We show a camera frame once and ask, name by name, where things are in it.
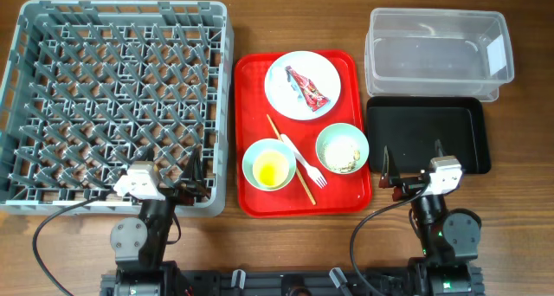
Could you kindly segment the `red snack wrapper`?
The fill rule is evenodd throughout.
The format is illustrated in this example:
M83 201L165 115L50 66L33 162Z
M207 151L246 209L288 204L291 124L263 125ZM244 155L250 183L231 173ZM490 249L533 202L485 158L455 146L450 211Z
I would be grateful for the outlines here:
M330 102L309 78L299 74L291 66L286 66L285 71L288 82L293 89L300 92L312 112L319 110Z

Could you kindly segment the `wooden chopstick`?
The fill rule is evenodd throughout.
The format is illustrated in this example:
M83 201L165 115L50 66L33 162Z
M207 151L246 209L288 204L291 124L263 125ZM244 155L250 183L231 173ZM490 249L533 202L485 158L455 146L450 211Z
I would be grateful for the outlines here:
M280 133L279 133L279 131L278 131L276 125L275 125L274 122L272 121L271 117L270 117L268 114L266 114L266 117L267 117L267 120L268 120L269 124L271 125L271 127L272 127L272 129L273 129L273 131L274 131L274 133L275 133L275 136L277 137L277 139L278 139L279 141L281 141L283 144L285 144L285 140L281 137L281 135L280 135ZM296 173L296 177L299 179L299 181L300 181L300 183L301 183L301 185L302 185L302 187L303 187L303 189L304 189L304 191L305 191L307 197L309 198L311 204L312 204L313 206L315 206L315 205L317 204L317 203L316 203L316 200L315 200L315 198L313 197L312 192L309 190L309 188L308 188L308 186L307 186L307 184L306 184L306 181L305 181L304 178L302 177L302 175L301 175L300 170L298 169L298 167L296 167L295 173Z

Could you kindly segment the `pale green bowl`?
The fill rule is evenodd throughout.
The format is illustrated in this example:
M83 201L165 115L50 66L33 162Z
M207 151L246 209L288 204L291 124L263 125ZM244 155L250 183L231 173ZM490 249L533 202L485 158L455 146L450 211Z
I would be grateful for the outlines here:
M360 129L358 129L354 125L350 125L346 123L335 123L327 126L321 131L321 133L317 137L316 145L315 145L316 155L318 157L318 160L320 161L320 163L322 163L322 165L327 170L329 170L324 164L322 149L326 142L339 137L347 137L355 141L358 146L358 149L361 152L361 158L357 162L357 166L354 169L354 171L350 173L337 173L337 174L351 174L361 170L369 158L369 153L370 153L369 143L364 133Z

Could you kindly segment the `rice and food scraps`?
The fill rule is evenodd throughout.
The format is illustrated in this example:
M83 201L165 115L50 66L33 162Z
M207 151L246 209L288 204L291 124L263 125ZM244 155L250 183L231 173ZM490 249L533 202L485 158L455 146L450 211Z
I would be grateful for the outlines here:
M322 154L325 166L336 173L354 171L361 158L356 142L347 137L334 138L326 142Z

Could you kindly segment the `white round plate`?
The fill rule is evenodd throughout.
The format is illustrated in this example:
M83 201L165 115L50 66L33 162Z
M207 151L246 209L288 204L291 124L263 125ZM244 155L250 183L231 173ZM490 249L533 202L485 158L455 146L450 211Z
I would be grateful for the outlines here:
M299 91L287 80L286 66L309 78L330 102L312 112ZM294 51L274 61L265 75L264 89L267 100L278 113L289 119L317 119L338 103L341 94L341 80L338 70L323 55L312 51Z

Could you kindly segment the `yellow plastic cup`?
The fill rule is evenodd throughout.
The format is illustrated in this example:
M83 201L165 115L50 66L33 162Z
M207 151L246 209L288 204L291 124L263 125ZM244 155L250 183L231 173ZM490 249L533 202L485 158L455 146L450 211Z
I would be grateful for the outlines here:
M265 189L276 189L287 179L289 163L278 151L264 151L254 161L254 179Z

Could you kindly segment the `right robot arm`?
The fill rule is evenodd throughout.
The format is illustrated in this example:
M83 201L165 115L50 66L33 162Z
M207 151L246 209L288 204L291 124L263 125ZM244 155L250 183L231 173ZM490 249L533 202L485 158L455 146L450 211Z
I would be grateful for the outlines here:
M411 258L404 292L408 295L483 295L483 275L470 264L478 257L482 222L469 209L449 209L446 195L460 188L463 170L435 142L437 156L414 177L401 177L392 152L384 149L381 188L392 188L396 203L410 203L409 221L423 257Z

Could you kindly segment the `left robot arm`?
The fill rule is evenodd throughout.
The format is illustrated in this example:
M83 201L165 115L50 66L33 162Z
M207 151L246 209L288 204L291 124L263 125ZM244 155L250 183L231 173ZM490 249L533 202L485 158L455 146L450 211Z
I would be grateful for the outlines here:
M192 285L175 261L165 261L172 244L169 233L178 225L175 209L192 204L207 194L202 171L201 150L190 154L181 174L181 184L164 188L154 162L137 161L114 186L117 195L141 201L136 217L116 223L110 234L115 253L116 274L101 278L101 295L192 295Z

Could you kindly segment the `pale blue bowl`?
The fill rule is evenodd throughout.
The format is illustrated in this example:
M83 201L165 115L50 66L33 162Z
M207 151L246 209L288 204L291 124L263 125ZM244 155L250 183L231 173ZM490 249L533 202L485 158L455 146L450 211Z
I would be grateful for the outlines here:
M289 173L287 176L286 181L279 186L276 189L265 189L260 184L256 182L253 175L253 164L256 158L264 151L278 151L285 155L287 158L287 161L289 163ZM276 191L281 188L284 188L287 186L292 179L295 176L295 170L296 170L296 158L293 155L293 152L281 141L274 138L264 138L259 141L256 141L255 143L251 144L249 148L244 153L243 159L242 159L242 173L247 179L247 181L256 189L262 190L262 191Z

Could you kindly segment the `white plastic fork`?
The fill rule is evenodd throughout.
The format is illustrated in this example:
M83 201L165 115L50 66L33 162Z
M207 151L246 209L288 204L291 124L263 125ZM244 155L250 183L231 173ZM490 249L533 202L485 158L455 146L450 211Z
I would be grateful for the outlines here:
M300 151L297 149L297 147L293 144L291 139L286 134L280 135L281 140L283 143L291 149L296 159L300 162L300 164L306 169L307 175L320 187L324 188L327 185L327 181L325 180L325 177L321 173L320 170L318 170L316 167L311 166L305 158L302 156Z

